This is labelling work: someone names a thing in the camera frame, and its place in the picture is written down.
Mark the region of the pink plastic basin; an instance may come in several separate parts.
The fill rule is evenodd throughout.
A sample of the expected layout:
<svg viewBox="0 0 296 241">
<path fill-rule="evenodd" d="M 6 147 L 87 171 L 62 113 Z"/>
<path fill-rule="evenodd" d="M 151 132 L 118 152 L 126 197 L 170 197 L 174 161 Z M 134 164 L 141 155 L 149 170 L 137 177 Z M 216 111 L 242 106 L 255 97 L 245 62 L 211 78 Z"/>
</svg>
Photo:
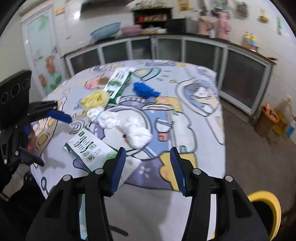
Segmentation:
<svg viewBox="0 0 296 241">
<path fill-rule="evenodd" d="M 121 32 L 126 37 L 137 36 L 142 30 L 141 25 L 125 26 L 121 28 Z"/>
</svg>

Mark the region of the blue cloth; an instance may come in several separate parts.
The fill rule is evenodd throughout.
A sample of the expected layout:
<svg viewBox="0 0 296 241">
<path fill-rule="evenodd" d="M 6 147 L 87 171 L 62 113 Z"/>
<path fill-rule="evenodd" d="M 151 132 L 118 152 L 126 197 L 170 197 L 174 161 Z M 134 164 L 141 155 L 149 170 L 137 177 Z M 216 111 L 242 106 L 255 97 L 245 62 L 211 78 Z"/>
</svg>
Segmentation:
<svg viewBox="0 0 296 241">
<path fill-rule="evenodd" d="M 153 88 L 142 82 L 135 82 L 133 84 L 133 90 L 138 96 L 144 99 L 148 99 L 150 97 L 158 97 L 160 95 L 160 92 L 155 91 Z"/>
</svg>

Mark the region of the green white carton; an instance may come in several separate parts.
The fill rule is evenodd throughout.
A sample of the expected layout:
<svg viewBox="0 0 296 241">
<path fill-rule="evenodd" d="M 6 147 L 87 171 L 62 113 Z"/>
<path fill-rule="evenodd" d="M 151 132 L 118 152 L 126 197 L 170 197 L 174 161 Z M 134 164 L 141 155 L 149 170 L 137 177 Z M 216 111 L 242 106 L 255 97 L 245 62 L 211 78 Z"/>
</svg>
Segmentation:
<svg viewBox="0 0 296 241">
<path fill-rule="evenodd" d="M 65 171 L 74 177 L 89 174 L 102 168 L 107 160 L 113 159 L 118 150 L 100 140 L 91 130 L 84 127 L 63 146 L 65 152 Z"/>
<path fill-rule="evenodd" d="M 104 87 L 109 96 L 109 104 L 118 104 L 122 93 L 132 78 L 133 71 L 130 68 L 117 68 Z"/>
</svg>

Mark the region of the colourful detergent bottles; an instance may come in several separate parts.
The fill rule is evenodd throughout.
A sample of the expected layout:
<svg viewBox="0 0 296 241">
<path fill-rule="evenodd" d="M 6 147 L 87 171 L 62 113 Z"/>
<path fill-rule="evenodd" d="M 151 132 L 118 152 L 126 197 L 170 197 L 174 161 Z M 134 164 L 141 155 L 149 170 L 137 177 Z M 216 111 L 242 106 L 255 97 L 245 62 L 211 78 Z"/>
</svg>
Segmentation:
<svg viewBox="0 0 296 241">
<path fill-rule="evenodd" d="M 256 37 L 253 33 L 245 32 L 242 41 L 243 47 L 254 52 L 257 51 Z"/>
</svg>

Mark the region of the glass door kitchen cabinet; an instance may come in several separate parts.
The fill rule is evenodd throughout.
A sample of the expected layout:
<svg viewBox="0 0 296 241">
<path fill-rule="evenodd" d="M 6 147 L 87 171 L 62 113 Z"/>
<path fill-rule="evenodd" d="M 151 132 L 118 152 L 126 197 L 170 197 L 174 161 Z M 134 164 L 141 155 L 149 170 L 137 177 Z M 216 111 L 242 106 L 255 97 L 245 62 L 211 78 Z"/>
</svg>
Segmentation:
<svg viewBox="0 0 296 241">
<path fill-rule="evenodd" d="M 204 66 L 217 73 L 222 99 L 249 115 L 254 115 L 259 108 L 276 65 L 242 46 L 196 34 L 110 38 L 66 53 L 63 59 L 71 76 L 98 64 L 136 59 Z"/>
</svg>

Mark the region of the blue plastic basin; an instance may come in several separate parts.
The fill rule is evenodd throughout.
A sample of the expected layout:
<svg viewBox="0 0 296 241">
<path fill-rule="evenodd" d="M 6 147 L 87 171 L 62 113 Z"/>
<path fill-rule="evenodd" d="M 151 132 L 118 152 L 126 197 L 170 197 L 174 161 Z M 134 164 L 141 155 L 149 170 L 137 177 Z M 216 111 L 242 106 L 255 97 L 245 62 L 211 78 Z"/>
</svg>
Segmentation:
<svg viewBox="0 0 296 241">
<path fill-rule="evenodd" d="M 90 37 L 96 41 L 111 38 L 121 29 L 121 22 L 105 25 L 90 33 Z"/>
</svg>

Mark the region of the black shelf rack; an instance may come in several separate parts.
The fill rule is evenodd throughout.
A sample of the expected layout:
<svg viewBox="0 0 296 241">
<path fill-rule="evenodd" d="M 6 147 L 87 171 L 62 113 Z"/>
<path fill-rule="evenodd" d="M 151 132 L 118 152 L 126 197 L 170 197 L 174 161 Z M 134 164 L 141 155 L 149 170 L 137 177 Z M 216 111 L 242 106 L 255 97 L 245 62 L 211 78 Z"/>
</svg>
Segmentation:
<svg viewBox="0 0 296 241">
<path fill-rule="evenodd" d="M 141 25 L 142 29 L 148 27 L 165 28 L 167 20 L 172 19 L 173 8 L 148 8 L 133 9 L 133 22 L 135 25 Z"/>
</svg>

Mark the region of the white round bun wrapper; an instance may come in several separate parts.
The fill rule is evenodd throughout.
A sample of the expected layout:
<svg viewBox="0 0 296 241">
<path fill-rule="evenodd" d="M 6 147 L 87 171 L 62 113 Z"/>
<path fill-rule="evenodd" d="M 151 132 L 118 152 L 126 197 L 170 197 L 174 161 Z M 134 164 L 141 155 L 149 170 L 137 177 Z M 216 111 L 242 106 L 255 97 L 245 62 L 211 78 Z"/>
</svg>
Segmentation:
<svg viewBox="0 0 296 241">
<path fill-rule="evenodd" d="M 128 126 L 123 132 L 126 135 L 128 144 L 137 150 L 142 149 L 152 139 L 151 132 L 141 126 Z"/>
</svg>

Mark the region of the pink thermos left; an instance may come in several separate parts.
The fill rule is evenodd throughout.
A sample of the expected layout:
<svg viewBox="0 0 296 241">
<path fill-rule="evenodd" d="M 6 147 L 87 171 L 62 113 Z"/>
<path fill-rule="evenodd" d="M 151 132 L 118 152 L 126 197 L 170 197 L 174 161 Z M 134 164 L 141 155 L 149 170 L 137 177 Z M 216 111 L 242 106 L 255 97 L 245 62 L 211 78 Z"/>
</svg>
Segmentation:
<svg viewBox="0 0 296 241">
<path fill-rule="evenodd" d="M 212 19 L 209 16 L 199 16 L 198 30 L 200 35 L 210 36 L 213 27 Z"/>
</svg>

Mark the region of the pink thermos right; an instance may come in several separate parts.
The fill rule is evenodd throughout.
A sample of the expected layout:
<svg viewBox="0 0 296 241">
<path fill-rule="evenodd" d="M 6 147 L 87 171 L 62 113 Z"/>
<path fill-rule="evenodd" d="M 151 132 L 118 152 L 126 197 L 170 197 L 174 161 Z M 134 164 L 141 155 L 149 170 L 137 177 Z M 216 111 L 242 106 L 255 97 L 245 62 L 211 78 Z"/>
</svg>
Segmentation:
<svg viewBox="0 0 296 241">
<path fill-rule="evenodd" d="M 216 25 L 216 38 L 229 41 L 231 27 L 228 20 L 228 14 L 220 12 L 218 14 L 217 25 Z"/>
</svg>

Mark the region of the brown plastic waste bucket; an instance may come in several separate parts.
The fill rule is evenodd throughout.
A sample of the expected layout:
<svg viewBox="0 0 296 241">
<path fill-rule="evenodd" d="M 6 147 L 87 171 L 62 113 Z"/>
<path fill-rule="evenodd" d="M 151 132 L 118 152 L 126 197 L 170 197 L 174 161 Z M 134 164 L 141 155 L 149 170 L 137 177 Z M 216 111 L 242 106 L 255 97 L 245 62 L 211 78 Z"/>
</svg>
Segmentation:
<svg viewBox="0 0 296 241">
<path fill-rule="evenodd" d="M 265 103 L 261 107 L 261 113 L 254 126 L 254 130 L 260 137 L 265 137 L 271 128 L 279 121 L 280 119 L 277 113 L 269 106 L 268 103 Z"/>
</svg>

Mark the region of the large cooking oil jug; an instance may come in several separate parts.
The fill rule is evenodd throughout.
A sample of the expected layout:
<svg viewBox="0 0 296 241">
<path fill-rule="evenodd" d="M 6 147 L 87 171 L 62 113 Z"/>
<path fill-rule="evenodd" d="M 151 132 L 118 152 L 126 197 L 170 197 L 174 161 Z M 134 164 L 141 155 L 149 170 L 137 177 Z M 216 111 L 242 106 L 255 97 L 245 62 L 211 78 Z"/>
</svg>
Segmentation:
<svg viewBox="0 0 296 241">
<path fill-rule="evenodd" d="M 281 137 L 287 128 L 287 125 L 292 119 L 292 98 L 288 95 L 276 107 L 275 112 L 279 118 L 277 124 L 273 127 L 273 132 L 278 137 Z"/>
</svg>

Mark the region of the yellow cabbage leaf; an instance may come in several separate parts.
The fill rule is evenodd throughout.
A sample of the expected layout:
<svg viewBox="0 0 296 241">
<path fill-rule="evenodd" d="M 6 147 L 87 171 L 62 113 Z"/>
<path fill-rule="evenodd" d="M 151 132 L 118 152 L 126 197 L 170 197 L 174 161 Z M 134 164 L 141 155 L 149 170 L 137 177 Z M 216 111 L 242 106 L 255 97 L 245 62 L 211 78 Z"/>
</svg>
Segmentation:
<svg viewBox="0 0 296 241">
<path fill-rule="evenodd" d="M 99 90 L 87 95 L 81 100 L 81 105 L 85 111 L 93 108 L 105 108 L 109 102 L 109 95 L 106 91 Z"/>
</svg>

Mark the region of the flower decorated glass door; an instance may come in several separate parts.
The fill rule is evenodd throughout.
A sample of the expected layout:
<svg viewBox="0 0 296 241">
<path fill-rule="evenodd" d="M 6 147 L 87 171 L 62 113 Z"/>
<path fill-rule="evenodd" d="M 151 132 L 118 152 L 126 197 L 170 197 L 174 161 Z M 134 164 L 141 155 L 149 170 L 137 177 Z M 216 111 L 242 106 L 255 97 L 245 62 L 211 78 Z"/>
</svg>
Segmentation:
<svg viewBox="0 0 296 241">
<path fill-rule="evenodd" d="M 56 39 L 53 5 L 22 22 L 23 44 L 32 78 L 42 97 L 67 79 Z"/>
</svg>

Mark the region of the black microwave oven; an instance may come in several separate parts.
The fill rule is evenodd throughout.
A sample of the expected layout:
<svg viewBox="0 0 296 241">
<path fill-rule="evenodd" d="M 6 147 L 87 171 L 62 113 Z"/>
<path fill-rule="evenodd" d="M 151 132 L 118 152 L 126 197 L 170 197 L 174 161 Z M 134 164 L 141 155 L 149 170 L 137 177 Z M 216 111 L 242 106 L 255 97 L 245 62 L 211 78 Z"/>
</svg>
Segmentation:
<svg viewBox="0 0 296 241">
<path fill-rule="evenodd" d="M 198 21 L 183 18 L 170 19 L 165 23 L 166 29 L 170 33 L 197 33 Z"/>
</svg>

